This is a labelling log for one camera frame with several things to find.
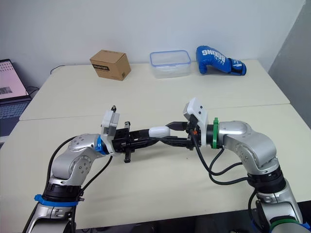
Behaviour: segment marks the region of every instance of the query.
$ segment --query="laptop keyboard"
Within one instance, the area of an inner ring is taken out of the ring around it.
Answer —
[[[0,119],[19,117],[27,107],[28,102],[0,106]]]

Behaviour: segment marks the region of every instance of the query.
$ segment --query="laptop screen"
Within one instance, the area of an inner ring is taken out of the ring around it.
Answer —
[[[9,59],[0,61],[0,100],[28,95]]]

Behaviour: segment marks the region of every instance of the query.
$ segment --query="box label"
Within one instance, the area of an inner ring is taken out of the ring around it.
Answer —
[[[94,69],[102,69],[102,70],[107,70],[109,71],[109,67],[106,67],[106,66],[100,66],[100,65],[94,65],[92,64]]]

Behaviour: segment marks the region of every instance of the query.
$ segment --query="robotic arm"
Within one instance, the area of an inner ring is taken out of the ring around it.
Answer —
[[[136,149],[158,141],[190,150],[196,142],[199,146],[211,145],[214,149],[224,147],[233,151],[247,171],[248,183],[255,188],[262,231],[309,232],[300,225],[303,223],[301,212],[283,177],[276,148],[269,137],[253,131],[241,121],[219,123],[215,119],[213,124],[208,124],[207,111],[196,98],[186,105],[184,116],[187,122],[171,122],[163,127],[130,132],[130,122],[117,130],[119,114],[113,106],[105,113],[100,135],[83,134],[73,138],[68,149],[53,161],[49,181],[43,195],[35,196],[38,203],[23,232],[36,233],[42,229],[45,233],[74,232],[75,208],[79,201],[84,200],[81,196],[90,182],[84,188],[81,185],[94,160],[108,154],[117,156],[124,153],[124,162],[129,163],[131,153]],[[188,137],[171,136],[170,130],[186,131]]]
[[[224,146],[236,153],[247,171],[250,178],[248,183],[255,188],[259,199],[256,207],[263,229],[269,231],[271,227],[285,222],[302,224],[301,212],[289,183],[283,177],[272,140],[241,121],[217,124],[216,120],[212,126],[208,126],[210,129],[214,127],[218,132],[217,146]],[[282,225],[275,231],[287,232],[285,229],[288,224]]]

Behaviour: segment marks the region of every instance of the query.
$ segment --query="green ring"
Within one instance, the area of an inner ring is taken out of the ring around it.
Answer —
[[[287,218],[287,219],[280,219],[280,220],[278,220],[278,221],[275,221],[275,222],[273,222],[272,224],[271,224],[271,226],[270,226],[270,230],[272,230],[274,227],[276,227],[277,225],[279,225],[279,224],[282,224],[282,223],[296,223],[296,224],[299,224],[299,222],[297,222],[296,220],[294,220],[294,219],[289,219],[289,218]]]
[[[212,148],[213,149],[217,149],[217,133],[218,133],[218,118],[215,117],[214,119],[214,127],[213,127],[213,144],[212,144]]]

